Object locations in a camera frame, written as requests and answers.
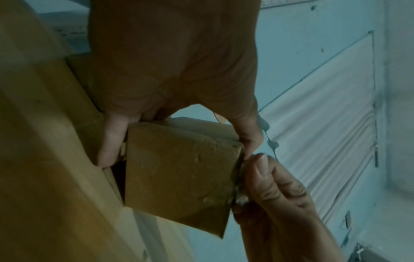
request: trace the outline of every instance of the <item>brown cardboard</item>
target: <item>brown cardboard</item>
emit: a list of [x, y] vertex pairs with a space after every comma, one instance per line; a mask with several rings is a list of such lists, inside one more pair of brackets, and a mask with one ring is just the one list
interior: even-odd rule
[[137, 123], [128, 129], [125, 205], [223, 237], [242, 155], [230, 125]]

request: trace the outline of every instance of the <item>wooden board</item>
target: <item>wooden board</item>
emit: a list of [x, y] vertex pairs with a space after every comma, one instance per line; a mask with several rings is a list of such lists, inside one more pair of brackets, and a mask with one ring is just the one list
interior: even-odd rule
[[0, 53], [2, 261], [147, 258], [131, 209], [88, 158], [102, 116], [68, 48], [23, 1], [0, 0]]

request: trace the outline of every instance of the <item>fingernail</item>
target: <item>fingernail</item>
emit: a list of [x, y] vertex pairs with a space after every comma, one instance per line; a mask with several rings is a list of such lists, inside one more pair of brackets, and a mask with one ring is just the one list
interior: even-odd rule
[[262, 177], [267, 177], [269, 173], [269, 166], [266, 154], [263, 154], [257, 161], [257, 170]]

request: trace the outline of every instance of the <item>white fabric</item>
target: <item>white fabric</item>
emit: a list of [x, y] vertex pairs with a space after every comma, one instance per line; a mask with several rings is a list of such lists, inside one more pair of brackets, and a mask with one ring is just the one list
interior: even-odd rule
[[373, 72], [368, 35], [259, 113], [279, 144], [276, 157], [308, 188], [325, 222], [374, 152]]

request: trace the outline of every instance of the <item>hand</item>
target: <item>hand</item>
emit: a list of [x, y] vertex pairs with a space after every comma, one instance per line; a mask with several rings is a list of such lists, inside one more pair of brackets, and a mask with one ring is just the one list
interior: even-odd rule
[[344, 262], [311, 197], [274, 158], [251, 157], [245, 184], [254, 202], [235, 205], [250, 262]]
[[98, 165], [112, 165], [129, 124], [202, 104], [233, 124], [249, 157], [257, 120], [254, 40], [260, 0], [92, 1], [94, 72], [105, 92]]

